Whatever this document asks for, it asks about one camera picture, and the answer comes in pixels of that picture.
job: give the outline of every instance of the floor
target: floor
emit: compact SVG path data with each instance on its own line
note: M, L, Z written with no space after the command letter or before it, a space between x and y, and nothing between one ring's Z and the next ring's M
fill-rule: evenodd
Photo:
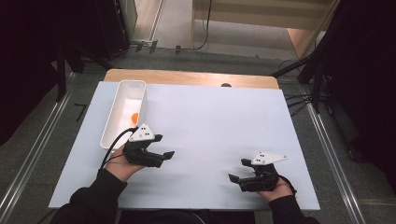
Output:
M210 35L202 50L176 55L168 49L176 45L187 47L190 43L187 18L191 16L191 2L136 0L136 5L138 13L147 13L139 17L134 39L148 44L158 40L158 48L155 53L149 53L149 49L125 52L109 61L117 67L269 75L297 60L285 29L222 22L209 23ZM203 24L204 21L196 21L195 46L203 42L205 33L200 29ZM63 104L54 103L54 88L13 137L0 146L0 195L4 195L0 223L37 223L50 211L48 204L83 121L84 106L89 105L97 83L106 73L96 63L86 59L84 63L84 74L72 74L68 79L69 92ZM311 88L296 81L298 74L295 70L278 79L285 95L301 94ZM394 223L396 198L384 175L372 164L356 163L348 157L347 144L337 124L320 106L322 112L318 117L312 115L310 105L292 117L321 206L318 212L305 213L321 223ZM46 123L49 118L54 122ZM326 149L329 143L326 145L319 137L313 118L323 123L330 148L345 175L344 183L337 182L339 174L331 166ZM43 127L50 132L42 133ZM340 186L351 187L348 192L357 200L358 210L348 210L346 199L350 195L343 194ZM13 200L5 201L10 196ZM355 216L362 218L355 218L354 211L361 212ZM256 219L257 223L272 223L270 212L256 212Z

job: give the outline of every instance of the orange object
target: orange object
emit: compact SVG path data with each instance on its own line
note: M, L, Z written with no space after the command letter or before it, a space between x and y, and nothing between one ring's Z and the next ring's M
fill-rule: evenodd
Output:
M134 113L133 115L132 115L132 123L134 124L134 125L137 125L137 119L139 118L139 113Z

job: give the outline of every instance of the gray floor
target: gray floor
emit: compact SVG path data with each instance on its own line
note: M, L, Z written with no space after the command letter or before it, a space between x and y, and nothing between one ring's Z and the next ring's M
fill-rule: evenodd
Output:
M174 0L166 1L165 3L174 4L175 2ZM160 21L155 35L159 39L159 46L160 43L164 43L163 47L171 48L185 41L179 37L174 38L175 35L165 38L166 32L161 26ZM139 52L131 50L121 54L110 61L110 63L120 68L265 76L292 62L284 62L284 60L295 60L295 55L292 56L290 54L292 47L286 34L278 29L275 34L283 34L280 37L282 41L279 42L283 43L281 46L278 46L277 44L279 43L277 42L277 44L274 44L274 39L270 35L269 39L262 42L273 43L268 46L273 47L271 50L273 52L276 51L276 53L272 51L250 51L254 48L242 47L235 51L232 48L223 48L222 46L218 46L218 48L211 51L209 49L217 45L212 42L214 38L212 37L211 41L209 41L209 48L205 52L182 51L176 55L174 51L169 49L157 49L151 54L148 49L143 49ZM106 73L106 70L96 63L85 61L85 65L84 74L74 74L75 79L71 79L72 81L68 87L71 91L70 98L64 108L64 112L54 127L39 161L32 169L31 176L13 207L7 223L37 223L40 218L50 211L48 209L50 197L83 121L83 118L78 120L82 107L76 104L88 105L90 103L97 83L103 80ZM302 93L301 85L296 81L298 74L299 71L295 70L278 80L280 88L285 94ZM14 180L39 136L52 108L55 106L56 91L56 88L54 88L49 92L40 105L23 122L13 137L6 144L0 146L0 195L4 195L7 192L7 188ZM337 158L344 168L347 180L360 203L366 223L395 223L395 195L391 191L384 174L370 163L356 163L348 157L347 144L341 137L335 121L326 113L323 105L320 106L321 118L332 140ZM347 212L340 189L335 182L334 174L325 156L307 107L292 117L292 120L321 207L320 211L305 213L316 217L321 223L353 223ZM271 213L268 211L256 212L256 218L257 223L272 223Z

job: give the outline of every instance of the white plastic tray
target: white plastic tray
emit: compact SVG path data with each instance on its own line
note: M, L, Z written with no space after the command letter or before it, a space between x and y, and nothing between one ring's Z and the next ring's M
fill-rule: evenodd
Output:
M144 123L147 108L146 86L147 83L140 80L120 82L102 134L101 147L110 148L120 133L136 126L132 121L133 114L138 113L137 126ZM114 149L124 144L130 135L131 133L126 133L117 142Z

